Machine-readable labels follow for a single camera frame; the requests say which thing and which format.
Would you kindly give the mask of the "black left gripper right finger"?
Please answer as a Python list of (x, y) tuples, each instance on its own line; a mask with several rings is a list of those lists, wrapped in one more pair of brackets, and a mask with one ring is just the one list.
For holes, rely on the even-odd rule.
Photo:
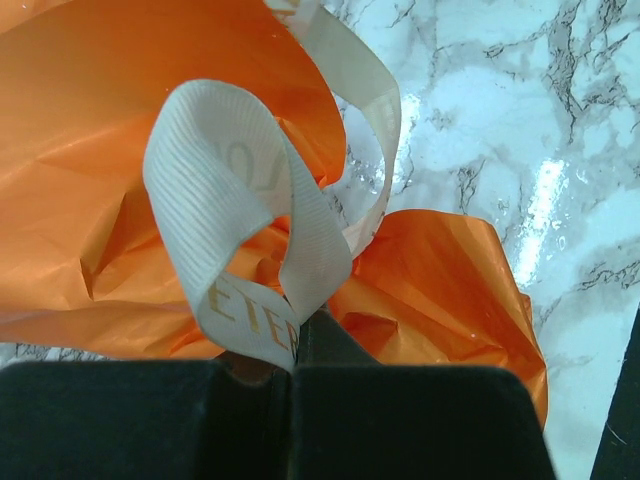
[(387, 366), (324, 308), (292, 377), (295, 479), (553, 479), (528, 391), (484, 366)]

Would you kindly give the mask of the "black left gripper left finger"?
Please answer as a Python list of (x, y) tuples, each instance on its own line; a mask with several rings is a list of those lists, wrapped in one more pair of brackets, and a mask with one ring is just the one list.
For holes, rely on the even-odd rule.
[(287, 376), (230, 360), (1, 372), (5, 479), (282, 479)]

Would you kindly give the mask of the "cream printed ribbon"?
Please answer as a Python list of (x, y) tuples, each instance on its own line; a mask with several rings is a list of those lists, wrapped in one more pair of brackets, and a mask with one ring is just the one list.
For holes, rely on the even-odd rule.
[(318, 1), (166, 1), (147, 64), (173, 85), (144, 155), (156, 225), (203, 334), (285, 370), (303, 324), (345, 283), (387, 208), (343, 226), (306, 159), (338, 159), (331, 101), (357, 108), (387, 179), (398, 85)]

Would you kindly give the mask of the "orange wrapping paper sheet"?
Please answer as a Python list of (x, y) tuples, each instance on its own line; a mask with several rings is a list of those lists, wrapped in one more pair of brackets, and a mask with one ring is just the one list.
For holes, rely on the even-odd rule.
[[(151, 130), (173, 90), (147, 64), (148, 26), (163, 2), (1, 6), (5, 343), (122, 359), (231, 352), (200, 330), (143, 179)], [(329, 205), (347, 153), (338, 99), (342, 155), (305, 161)], [(530, 300), (481, 219), (386, 208), (321, 307), (385, 364), (504, 368), (523, 382), (538, 418), (547, 416)]]

